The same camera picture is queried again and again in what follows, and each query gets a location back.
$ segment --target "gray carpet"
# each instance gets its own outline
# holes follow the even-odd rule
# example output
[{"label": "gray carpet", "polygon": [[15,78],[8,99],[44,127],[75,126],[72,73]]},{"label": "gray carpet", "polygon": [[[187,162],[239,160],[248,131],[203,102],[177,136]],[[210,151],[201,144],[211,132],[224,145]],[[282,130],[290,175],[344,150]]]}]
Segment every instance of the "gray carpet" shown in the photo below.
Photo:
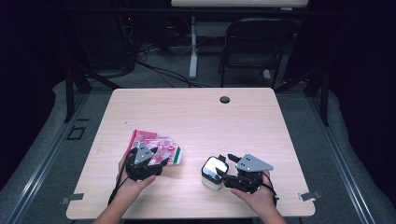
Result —
[{"label": "gray carpet", "polygon": [[[193,82],[211,87],[219,86],[219,49],[200,48],[198,59],[198,78]],[[172,52],[154,50],[147,55],[146,63],[166,68],[185,77],[190,68],[190,54],[178,55]],[[233,72],[226,79],[226,87],[250,87],[263,84],[260,74],[248,71],[251,76],[240,76],[245,72]],[[170,85],[187,88],[188,85],[169,77],[164,77]],[[137,65],[128,76],[111,78],[112,81],[126,88],[169,88],[169,84],[156,73]],[[70,223],[65,217],[67,206],[61,205],[62,197],[73,193],[79,174],[87,158],[100,120],[105,112],[111,91],[103,84],[90,80],[93,91],[82,95],[82,109],[71,122],[68,133],[62,136],[59,153],[44,182],[38,189],[30,206],[21,216],[21,223]],[[315,202],[317,212],[312,217],[302,218],[303,223],[361,223],[353,202],[350,200],[346,186],[332,159],[332,153],[320,120],[315,117],[315,110],[302,93],[302,87],[296,86],[292,91],[277,95],[282,113],[290,131],[291,140],[310,190],[319,190],[322,198]],[[0,223],[6,223],[29,177],[40,164],[62,128],[65,116],[64,83],[55,88],[57,102],[49,121],[46,123],[34,145],[21,163],[20,168],[0,193]],[[361,187],[362,196],[366,199],[370,211],[377,223],[396,223],[395,210],[372,182],[347,141],[347,131],[338,110],[334,95],[330,96],[329,108],[330,129],[337,143],[346,156],[351,173]],[[70,127],[85,128],[80,140],[67,140]],[[288,223],[299,223],[297,217],[288,217]],[[77,223],[92,223],[90,220]]]}]

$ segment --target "chair seat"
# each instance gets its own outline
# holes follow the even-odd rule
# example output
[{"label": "chair seat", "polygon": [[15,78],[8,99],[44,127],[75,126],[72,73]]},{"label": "chair seat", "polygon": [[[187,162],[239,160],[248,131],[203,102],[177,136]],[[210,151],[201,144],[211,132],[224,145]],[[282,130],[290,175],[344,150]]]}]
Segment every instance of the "chair seat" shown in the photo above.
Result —
[{"label": "chair seat", "polygon": [[229,53],[226,66],[233,68],[276,68],[277,60],[274,54],[264,53]]}]

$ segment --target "snack bag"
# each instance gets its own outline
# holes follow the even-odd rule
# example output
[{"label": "snack bag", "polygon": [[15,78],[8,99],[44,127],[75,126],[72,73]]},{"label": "snack bag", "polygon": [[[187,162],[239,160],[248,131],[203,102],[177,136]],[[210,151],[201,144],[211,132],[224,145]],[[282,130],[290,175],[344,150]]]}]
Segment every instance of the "snack bag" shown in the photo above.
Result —
[{"label": "snack bag", "polygon": [[134,147],[139,147],[144,143],[148,149],[157,147],[157,152],[151,158],[148,165],[155,165],[169,158],[168,165],[177,165],[181,161],[181,150],[178,144],[166,134],[150,133],[145,131],[134,130],[131,142],[124,156]]}]

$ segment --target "black horizontal bar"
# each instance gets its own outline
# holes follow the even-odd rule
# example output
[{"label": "black horizontal bar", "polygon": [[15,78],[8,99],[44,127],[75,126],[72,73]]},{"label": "black horizontal bar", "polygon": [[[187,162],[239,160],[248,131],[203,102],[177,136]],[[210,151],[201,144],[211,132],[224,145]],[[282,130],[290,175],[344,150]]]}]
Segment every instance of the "black horizontal bar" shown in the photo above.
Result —
[{"label": "black horizontal bar", "polygon": [[216,16],[266,17],[294,19],[337,19],[339,12],[310,12],[302,10],[273,10],[271,8],[65,8],[49,7],[48,11],[63,14],[112,14],[119,16]]}]

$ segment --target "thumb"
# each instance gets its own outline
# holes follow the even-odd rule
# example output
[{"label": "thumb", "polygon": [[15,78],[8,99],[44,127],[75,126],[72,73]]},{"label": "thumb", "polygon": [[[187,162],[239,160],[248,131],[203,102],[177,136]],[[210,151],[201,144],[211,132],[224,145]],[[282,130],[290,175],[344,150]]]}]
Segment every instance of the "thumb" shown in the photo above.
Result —
[{"label": "thumb", "polygon": [[139,190],[143,190],[145,187],[147,187],[152,182],[154,182],[154,180],[155,180],[155,175],[151,175],[148,178],[146,178],[140,182],[137,182],[135,185],[139,188]]},{"label": "thumb", "polygon": [[236,197],[240,198],[245,203],[248,203],[249,194],[246,194],[239,189],[231,189],[231,193],[234,194]]}]

